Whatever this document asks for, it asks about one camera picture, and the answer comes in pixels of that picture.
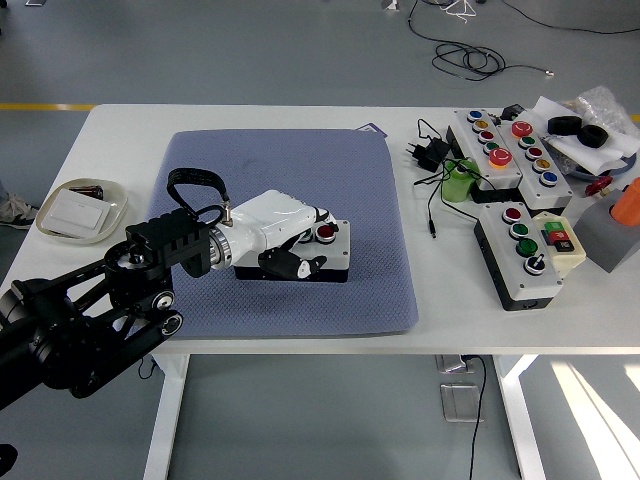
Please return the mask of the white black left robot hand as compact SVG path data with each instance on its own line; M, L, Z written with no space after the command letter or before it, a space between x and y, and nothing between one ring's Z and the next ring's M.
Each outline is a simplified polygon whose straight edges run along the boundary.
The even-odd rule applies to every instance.
M231 267L241 280L320 281L330 259L311 242L332 243L339 222L326 209L268 190L233 208L230 223L217 228L216 268Z

